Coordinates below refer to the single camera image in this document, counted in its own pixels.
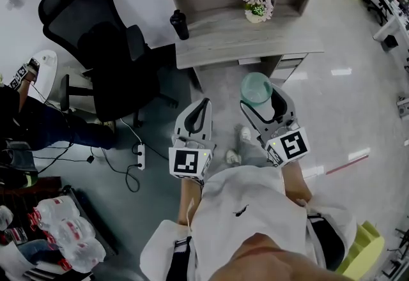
black water bottle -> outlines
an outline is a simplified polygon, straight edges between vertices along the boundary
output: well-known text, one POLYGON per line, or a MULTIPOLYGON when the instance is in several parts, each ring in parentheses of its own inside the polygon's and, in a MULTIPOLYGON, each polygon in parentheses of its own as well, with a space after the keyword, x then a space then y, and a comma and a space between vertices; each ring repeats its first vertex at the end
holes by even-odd
POLYGON ((178 36, 181 40, 186 40, 189 38, 189 30, 187 29, 186 24, 186 15, 176 10, 171 16, 171 24, 178 33, 178 36))

yellow object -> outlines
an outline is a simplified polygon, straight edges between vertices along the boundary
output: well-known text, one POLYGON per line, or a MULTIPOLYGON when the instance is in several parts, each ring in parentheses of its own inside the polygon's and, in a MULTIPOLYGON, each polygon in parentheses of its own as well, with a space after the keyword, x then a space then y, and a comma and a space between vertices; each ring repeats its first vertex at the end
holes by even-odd
POLYGON ((336 273, 352 280, 360 280, 375 264, 382 253, 384 244, 385 239, 368 221, 358 225, 355 241, 336 273))

jeans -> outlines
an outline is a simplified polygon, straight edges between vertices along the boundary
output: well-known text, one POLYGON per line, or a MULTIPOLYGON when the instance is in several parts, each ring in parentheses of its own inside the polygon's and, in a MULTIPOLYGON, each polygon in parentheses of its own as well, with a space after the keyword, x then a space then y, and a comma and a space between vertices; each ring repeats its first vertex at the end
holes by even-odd
POLYGON ((27 129, 24 140, 32 150, 40 150, 57 141, 111 149, 115 136, 107 126, 87 123, 78 116, 63 114, 33 98, 27 98, 19 122, 27 129))
POLYGON ((214 173, 221 172, 231 167, 238 167, 240 165, 253 165, 256 167, 273 167, 273 164, 267 160, 267 155, 265 151, 261 149, 261 146, 256 146, 251 142, 240 141, 237 153, 242 157, 241 164, 222 163, 214 170, 214 173))
POLYGON ((30 241, 17 248, 32 265, 37 265, 39 261, 47 261, 48 257, 61 256, 58 246, 44 239, 30 241))

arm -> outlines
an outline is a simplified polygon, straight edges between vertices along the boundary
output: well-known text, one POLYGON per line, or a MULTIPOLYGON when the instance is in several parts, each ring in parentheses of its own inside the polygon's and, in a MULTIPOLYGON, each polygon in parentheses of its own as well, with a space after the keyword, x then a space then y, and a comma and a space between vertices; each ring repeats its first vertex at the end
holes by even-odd
POLYGON ((306 202, 311 200, 313 195, 304 181, 301 167, 298 162, 293 162, 284 166, 282 168, 282 176, 284 178, 286 196, 291 201, 298 204, 297 199, 303 199, 306 202))
POLYGON ((29 89, 30 89, 30 83, 26 79, 24 79, 21 83, 21 86, 17 90, 20 94, 19 112, 21 112, 21 109, 23 108, 24 103, 26 102, 29 89))
POLYGON ((178 224, 187 225, 186 214, 189 208, 189 204, 193 199, 193 207, 189 211, 189 221, 192 223, 194 214, 201 200, 201 188, 200 186, 189 179, 182 179, 181 181, 181 195, 180 195, 180 206, 179 206, 179 216, 178 224))
POLYGON ((20 105, 19 105, 19 112, 21 112, 24 103, 26 102, 26 99, 28 97, 28 91, 30 89, 30 83, 35 80, 35 75, 32 72, 27 73, 27 75, 24 77, 21 86, 17 90, 20 94, 20 105))

flower pot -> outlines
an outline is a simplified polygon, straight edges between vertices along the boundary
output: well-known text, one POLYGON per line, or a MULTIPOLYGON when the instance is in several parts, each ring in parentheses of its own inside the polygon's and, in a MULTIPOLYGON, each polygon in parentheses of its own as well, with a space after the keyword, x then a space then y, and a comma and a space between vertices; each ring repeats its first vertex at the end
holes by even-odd
POLYGON ((253 13, 246 13, 245 17, 251 23, 260 23, 261 21, 263 21, 262 17, 260 17, 259 15, 255 15, 253 13))

